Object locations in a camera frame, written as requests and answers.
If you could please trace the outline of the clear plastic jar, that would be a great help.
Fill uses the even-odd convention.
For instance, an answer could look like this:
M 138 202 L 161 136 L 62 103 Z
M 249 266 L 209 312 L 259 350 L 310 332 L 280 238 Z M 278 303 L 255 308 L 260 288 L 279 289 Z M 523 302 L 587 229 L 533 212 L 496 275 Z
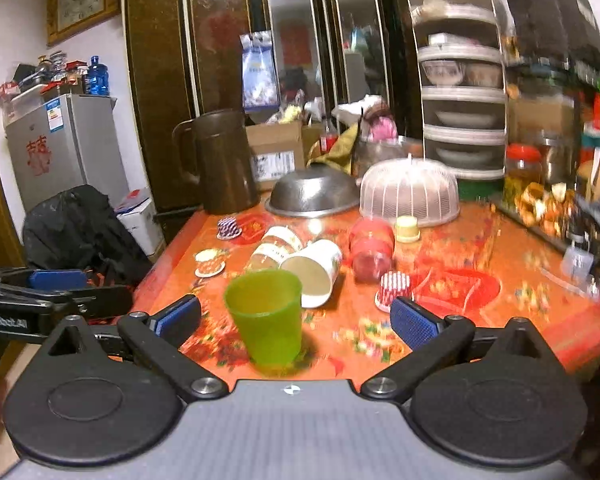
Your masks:
M 250 255 L 244 271 L 277 269 L 285 259 L 302 248 L 301 238 L 289 226 L 271 226 Z

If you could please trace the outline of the white tiered dish rack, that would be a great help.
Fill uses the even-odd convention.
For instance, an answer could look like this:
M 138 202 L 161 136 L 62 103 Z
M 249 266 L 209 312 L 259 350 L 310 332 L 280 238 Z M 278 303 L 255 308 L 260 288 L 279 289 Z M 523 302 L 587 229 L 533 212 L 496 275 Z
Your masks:
M 495 0 L 406 0 L 424 155 L 462 180 L 505 174 L 505 63 Z

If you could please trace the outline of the red plastic jar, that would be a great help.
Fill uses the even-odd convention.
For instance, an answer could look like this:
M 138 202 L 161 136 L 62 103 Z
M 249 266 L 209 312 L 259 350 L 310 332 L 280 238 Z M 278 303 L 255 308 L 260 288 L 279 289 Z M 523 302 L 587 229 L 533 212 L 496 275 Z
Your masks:
M 396 240 L 384 219 L 359 218 L 349 235 L 351 269 L 355 281 L 377 283 L 393 267 Z

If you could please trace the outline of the blue water bottle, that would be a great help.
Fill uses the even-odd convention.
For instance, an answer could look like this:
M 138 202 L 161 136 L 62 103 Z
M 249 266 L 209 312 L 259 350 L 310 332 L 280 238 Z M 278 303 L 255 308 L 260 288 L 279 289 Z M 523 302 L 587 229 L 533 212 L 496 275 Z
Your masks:
M 99 61 L 98 55 L 91 57 L 85 76 L 85 91 L 90 96 L 110 96 L 109 70 Z

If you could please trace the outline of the white paper cup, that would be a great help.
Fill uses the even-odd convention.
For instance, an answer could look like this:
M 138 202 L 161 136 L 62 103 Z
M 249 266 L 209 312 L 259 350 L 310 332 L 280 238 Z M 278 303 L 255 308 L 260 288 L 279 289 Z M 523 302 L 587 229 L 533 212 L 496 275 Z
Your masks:
M 316 309 L 332 296 L 340 272 L 342 252 L 331 240 L 316 240 L 286 258 L 282 270 L 294 274 L 301 283 L 301 307 Z

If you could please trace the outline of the silver refrigerator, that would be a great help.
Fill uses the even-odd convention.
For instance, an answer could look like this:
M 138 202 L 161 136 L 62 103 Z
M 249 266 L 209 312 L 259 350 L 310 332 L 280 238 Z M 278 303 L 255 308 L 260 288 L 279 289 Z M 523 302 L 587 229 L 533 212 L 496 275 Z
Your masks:
M 63 94 L 5 127 L 26 211 L 88 184 L 116 206 L 130 192 L 109 96 Z

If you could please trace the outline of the red lid pickle jar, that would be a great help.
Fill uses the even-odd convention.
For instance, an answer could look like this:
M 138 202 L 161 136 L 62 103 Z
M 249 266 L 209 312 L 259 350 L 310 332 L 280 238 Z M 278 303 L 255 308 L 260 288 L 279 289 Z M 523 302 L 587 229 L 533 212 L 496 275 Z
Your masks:
M 514 209 L 516 200 L 530 183 L 542 182 L 542 155 L 532 145 L 513 143 L 506 148 L 506 171 L 503 188 L 503 203 Z

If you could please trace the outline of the steel colander bowl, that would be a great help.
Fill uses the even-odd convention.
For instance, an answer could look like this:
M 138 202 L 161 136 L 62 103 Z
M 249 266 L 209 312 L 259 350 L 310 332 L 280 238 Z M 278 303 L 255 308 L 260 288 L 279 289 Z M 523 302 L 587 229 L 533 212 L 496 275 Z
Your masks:
M 276 216 L 321 218 L 358 208 L 354 177 L 326 165 L 313 165 L 281 177 L 264 206 Z

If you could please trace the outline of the green plastic cup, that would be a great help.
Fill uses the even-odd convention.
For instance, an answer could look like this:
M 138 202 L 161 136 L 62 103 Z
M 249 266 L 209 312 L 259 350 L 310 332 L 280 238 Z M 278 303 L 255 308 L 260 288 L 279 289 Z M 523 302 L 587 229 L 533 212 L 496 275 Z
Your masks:
M 301 351 L 300 280 L 270 269 L 234 278 L 224 302 L 250 358 L 257 366 L 289 366 Z

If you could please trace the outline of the black tray of dried peels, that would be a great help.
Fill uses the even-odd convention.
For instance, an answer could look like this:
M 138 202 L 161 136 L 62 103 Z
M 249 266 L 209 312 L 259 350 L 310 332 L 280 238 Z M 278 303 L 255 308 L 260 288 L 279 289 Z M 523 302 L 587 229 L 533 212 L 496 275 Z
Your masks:
M 492 204 L 558 252 L 569 246 L 589 252 L 600 268 L 600 209 L 592 209 L 565 183 L 546 188 L 538 182 L 505 182 Z

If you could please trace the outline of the black bag on shelf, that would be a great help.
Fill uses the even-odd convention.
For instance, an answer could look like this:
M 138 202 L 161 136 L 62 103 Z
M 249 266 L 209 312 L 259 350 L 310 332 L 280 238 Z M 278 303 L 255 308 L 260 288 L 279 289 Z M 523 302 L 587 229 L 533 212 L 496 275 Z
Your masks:
M 600 71 L 600 30 L 588 0 L 507 0 L 525 58 L 582 62 Z

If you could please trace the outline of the purple polka dot cupcake liner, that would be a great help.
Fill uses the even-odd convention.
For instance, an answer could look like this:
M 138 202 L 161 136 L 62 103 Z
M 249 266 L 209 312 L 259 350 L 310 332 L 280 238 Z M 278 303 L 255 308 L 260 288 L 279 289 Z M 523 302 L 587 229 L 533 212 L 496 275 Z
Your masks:
M 242 235 L 242 228 L 235 216 L 221 218 L 216 222 L 216 238 L 218 240 L 234 240 Z

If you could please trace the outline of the white foam box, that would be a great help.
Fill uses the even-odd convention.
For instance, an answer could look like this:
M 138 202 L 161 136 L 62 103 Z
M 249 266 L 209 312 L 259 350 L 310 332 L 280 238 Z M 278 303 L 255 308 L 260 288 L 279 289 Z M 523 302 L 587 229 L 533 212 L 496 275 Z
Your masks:
M 162 247 L 164 238 L 149 188 L 129 192 L 114 212 L 146 256 L 153 257 Z

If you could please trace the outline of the dark brown pitcher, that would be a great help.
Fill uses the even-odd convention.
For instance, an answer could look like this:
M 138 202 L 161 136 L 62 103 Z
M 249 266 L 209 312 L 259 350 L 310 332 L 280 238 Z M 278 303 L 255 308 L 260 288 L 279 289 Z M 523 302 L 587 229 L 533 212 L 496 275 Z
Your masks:
M 196 186 L 208 214 L 236 214 L 260 202 L 240 110 L 215 110 L 172 131 L 178 171 Z

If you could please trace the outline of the dark wooden wardrobe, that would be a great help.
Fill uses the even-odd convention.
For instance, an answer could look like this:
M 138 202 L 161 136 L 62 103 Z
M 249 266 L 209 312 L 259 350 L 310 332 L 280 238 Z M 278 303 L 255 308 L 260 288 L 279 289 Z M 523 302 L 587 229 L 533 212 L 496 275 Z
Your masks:
M 216 110 L 264 122 L 294 99 L 324 110 L 380 96 L 422 135 L 406 0 L 123 0 L 132 98 L 160 218 L 201 201 L 184 179 L 177 124 Z

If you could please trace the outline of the orange polka dot cupcake liner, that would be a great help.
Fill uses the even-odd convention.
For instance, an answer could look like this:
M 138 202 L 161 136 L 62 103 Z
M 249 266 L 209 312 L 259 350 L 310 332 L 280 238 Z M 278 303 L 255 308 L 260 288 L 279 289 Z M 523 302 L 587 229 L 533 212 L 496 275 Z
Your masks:
M 213 278 L 225 268 L 226 252 L 220 248 L 208 248 L 194 255 L 195 275 L 197 278 Z

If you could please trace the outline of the red label soda bottle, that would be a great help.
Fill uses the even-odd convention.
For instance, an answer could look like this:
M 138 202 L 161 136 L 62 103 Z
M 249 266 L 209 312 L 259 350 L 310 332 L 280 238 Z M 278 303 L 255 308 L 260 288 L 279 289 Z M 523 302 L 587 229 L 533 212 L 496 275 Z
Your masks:
M 337 142 L 339 131 L 328 117 L 323 118 L 321 126 L 323 131 L 320 135 L 320 150 L 322 155 L 326 155 Z

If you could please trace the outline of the white mesh food cover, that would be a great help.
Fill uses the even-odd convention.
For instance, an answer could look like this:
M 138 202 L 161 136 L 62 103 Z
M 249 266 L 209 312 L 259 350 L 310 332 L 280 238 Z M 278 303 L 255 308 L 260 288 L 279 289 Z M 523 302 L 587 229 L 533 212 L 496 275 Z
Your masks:
M 457 180 L 441 162 L 397 158 L 378 162 L 361 181 L 360 214 L 392 224 L 414 217 L 419 226 L 441 226 L 460 215 Z

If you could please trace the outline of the framed wall picture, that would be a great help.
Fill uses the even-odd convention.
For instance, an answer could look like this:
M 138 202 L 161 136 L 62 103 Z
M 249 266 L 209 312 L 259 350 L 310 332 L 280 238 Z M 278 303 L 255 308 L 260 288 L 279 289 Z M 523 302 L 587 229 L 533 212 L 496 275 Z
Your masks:
M 46 40 L 49 47 L 114 18 L 121 0 L 46 0 Z

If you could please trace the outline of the red polka dot cupcake liner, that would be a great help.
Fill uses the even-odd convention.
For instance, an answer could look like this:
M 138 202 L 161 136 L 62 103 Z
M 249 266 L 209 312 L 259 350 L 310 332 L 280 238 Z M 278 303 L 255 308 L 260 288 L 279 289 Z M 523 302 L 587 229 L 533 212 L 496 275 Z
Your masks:
M 389 313 L 393 300 L 398 297 L 408 297 L 411 293 L 411 278 L 400 271 L 388 271 L 379 282 L 375 295 L 375 306 L 381 312 Z

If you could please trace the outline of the blue white snack bag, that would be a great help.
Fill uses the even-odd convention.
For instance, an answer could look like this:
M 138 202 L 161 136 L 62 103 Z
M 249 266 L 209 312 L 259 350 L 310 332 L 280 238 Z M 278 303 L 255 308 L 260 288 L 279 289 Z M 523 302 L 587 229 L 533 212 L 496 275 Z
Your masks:
M 272 32 L 240 36 L 242 44 L 242 108 L 246 113 L 279 106 L 278 77 Z

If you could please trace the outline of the cardboard box with label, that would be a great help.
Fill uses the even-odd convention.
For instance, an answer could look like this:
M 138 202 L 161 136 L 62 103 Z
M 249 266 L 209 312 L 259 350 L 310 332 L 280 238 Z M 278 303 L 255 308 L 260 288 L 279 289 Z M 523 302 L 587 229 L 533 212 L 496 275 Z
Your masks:
M 259 192 L 271 191 L 286 174 L 306 168 L 301 122 L 248 126 L 246 133 Z

